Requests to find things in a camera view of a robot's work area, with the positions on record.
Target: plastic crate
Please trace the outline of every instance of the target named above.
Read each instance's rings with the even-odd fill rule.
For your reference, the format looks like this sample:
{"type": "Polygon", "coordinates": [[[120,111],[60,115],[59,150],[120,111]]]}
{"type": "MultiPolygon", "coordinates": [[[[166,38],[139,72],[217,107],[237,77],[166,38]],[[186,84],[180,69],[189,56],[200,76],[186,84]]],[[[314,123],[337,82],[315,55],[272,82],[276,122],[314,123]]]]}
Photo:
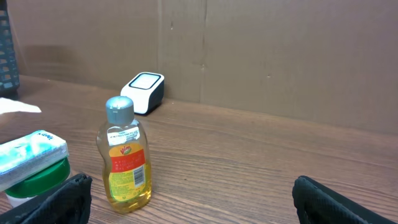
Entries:
{"type": "Polygon", "coordinates": [[[0,0],[0,95],[12,93],[18,87],[19,71],[7,13],[7,1],[0,0]]]}

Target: wooden table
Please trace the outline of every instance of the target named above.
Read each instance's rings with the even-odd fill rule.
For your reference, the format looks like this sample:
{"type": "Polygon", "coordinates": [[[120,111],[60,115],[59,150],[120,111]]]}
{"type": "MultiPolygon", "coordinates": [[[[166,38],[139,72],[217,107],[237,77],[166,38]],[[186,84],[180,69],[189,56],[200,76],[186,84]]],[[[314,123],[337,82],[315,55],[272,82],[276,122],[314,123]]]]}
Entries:
{"type": "MultiPolygon", "coordinates": [[[[0,115],[0,141],[37,129],[66,139],[74,172],[93,178],[92,223],[298,223],[292,187],[307,175],[398,222],[398,136],[175,100],[142,121],[154,192],[128,215],[112,211],[95,138],[118,94],[21,77],[20,100],[42,113],[0,115]]],[[[4,194],[0,213],[10,209],[4,194]]]]}

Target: green lid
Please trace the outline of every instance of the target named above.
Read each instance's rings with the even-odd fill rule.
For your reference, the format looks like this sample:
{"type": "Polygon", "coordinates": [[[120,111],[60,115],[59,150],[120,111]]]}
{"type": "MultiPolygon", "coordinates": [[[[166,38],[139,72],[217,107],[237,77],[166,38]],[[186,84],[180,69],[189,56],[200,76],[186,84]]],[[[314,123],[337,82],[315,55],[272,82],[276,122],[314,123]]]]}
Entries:
{"type": "Polygon", "coordinates": [[[40,195],[61,184],[70,173],[68,159],[62,159],[45,170],[19,182],[6,190],[6,194],[15,198],[26,198],[40,195]]]}

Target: tissue pack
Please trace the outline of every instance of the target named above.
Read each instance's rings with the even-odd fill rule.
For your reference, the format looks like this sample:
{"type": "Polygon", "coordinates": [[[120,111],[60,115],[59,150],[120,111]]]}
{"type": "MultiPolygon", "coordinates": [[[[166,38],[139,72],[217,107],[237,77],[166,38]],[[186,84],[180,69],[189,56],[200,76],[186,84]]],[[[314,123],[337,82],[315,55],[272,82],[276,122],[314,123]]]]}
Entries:
{"type": "Polygon", "coordinates": [[[0,192],[68,156],[67,142],[44,130],[0,145],[0,192]]]}

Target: dish soap bottle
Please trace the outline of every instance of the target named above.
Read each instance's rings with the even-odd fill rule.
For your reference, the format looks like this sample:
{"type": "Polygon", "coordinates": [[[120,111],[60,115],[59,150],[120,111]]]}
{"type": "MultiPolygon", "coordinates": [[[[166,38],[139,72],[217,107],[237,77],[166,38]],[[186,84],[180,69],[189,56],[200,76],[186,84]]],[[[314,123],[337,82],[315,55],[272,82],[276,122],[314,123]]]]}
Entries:
{"type": "Polygon", "coordinates": [[[104,159],[106,196],[119,213],[132,212],[150,200],[152,190],[147,138],[134,118],[134,105],[126,96],[106,102],[107,122],[98,131],[97,147],[104,159]]]}

